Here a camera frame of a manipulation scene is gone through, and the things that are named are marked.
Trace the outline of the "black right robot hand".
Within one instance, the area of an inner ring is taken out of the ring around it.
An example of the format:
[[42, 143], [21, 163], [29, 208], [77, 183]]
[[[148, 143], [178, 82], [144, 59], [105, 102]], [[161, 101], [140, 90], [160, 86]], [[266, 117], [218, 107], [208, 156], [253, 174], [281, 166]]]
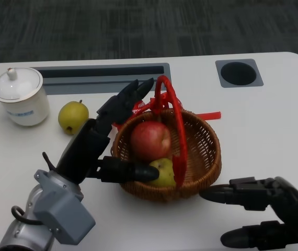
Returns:
[[271, 206], [280, 219], [224, 233], [220, 240], [225, 247], [273, 250], [298, 244], [298, 190], [282, 177], [231, 179], [199, 195], [212, 202], [240, 205], [247, 211], [264, 211]]

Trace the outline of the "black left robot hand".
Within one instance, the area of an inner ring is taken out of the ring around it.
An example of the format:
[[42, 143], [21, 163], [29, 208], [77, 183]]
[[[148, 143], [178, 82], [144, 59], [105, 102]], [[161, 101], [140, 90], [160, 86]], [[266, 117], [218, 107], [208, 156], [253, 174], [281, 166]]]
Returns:
[[109, 98], [97, 111], [97, 118], [88, 119], [71, 139], [56, 166], [56, 172], [75, 184], [80, 184], [85, 178], [119, 184], [156, 180], [159, 171], [148, 164], [123, 161], [111, 156], [100, 159], [110, 143], [108, 135], [112, 125], [125, 123], [132, 116], [135, 103], [144, 98], [153, 85], [152, 78], [141, 84], [134, 80], [120, 93]]

